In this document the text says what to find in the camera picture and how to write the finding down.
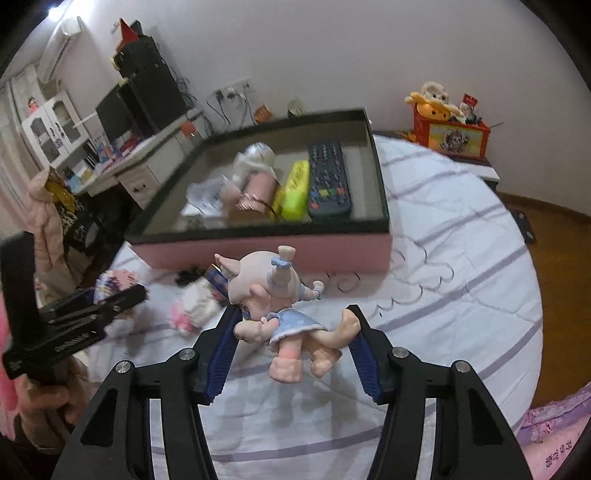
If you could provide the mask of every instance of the blue dress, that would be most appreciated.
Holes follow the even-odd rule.
[[[271,335],[269,346],[274,346],[279,340],[301,332],[311,330],[326,330],[326,327],[311,317],[294,309],[280,310],[278,313],[270,313],[267,319],[279,319],[279,327]]]

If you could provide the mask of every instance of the stuffed toy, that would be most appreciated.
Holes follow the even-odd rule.
[[[425,82],[420,92],[412,92],[404,99],[409,105],[416,105],[417,112],[424,118],[447,122],[454,116],[461,115],[460,109],[447,103],[449,95],[437,82]]]
[[[427,100],[441,100],[445,104],[449,102],[449,95],[447,94],[447,90],[441,83],[423,83],[423,86],[421,87],[421,94]]]
[[[409,105],[416,105],[418,114],[428,120],[447,122],[452,117],[460,115],[457,106],[448,105],[436,98],[429,100],[419,92],[412,92],[410,96],[404,99],[404,102]]]

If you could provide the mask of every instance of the glass cabinet door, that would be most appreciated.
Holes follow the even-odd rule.
[[[72,120],[63,100],[58,100],[51,108],[57,119],[55,127],[59,136],[62,139],[67,138],[70,143],[75,143],[80,139],[82,135],[74,128],[74,120]]]
[[[67,155],[63,142],[56,134],[56,129],[51,127],[49,117],[43,109],[27,118],[22,123],[22,128],[42,167]]]
[[[74,125],[80,123],[80,117],[74,110],[74,105],[70,101],[66,92],[60,92],[44,105],[51,126],[55,129],[56,135],[64,143],[68,152],[74,153],[74,150],[88,140],[88,133],[84,125]]]
[[[35,118],[31,123],[31,130],[37,140],[37,144],[41,147],[49,162],[51,163],[56,160],[60,156],[60,152],[51,139],[43,120],[41,118]]]

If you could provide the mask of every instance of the desk drawer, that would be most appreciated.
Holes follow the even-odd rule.
[[[117,175],[117,179],[137,204],[145,209],[160,188],[160,183],[146,166],[132,168]]]

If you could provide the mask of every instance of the metal screw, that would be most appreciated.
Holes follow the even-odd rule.
[[[191,360],[195,356],[195,350],[192,348],[183,348],[179,353],[178,357],[181,360]]]
[[[456,370],[460,373],[467,374],[471,370],[470,364],[464,360],[460,360],[456,362]]]
[[[408,350],[406,350],[403,346],[395,346],[392,348],[392,355],[396,358],[406,358],[408,357]]]
[[[117,370],[117,373],[119,374],[124,374],[125,372],[129,371],[130,368],[131,362],[128,362],[127,360],[123,360],[122,362],[119,362],[117,365],[115,365],[115,370]]]

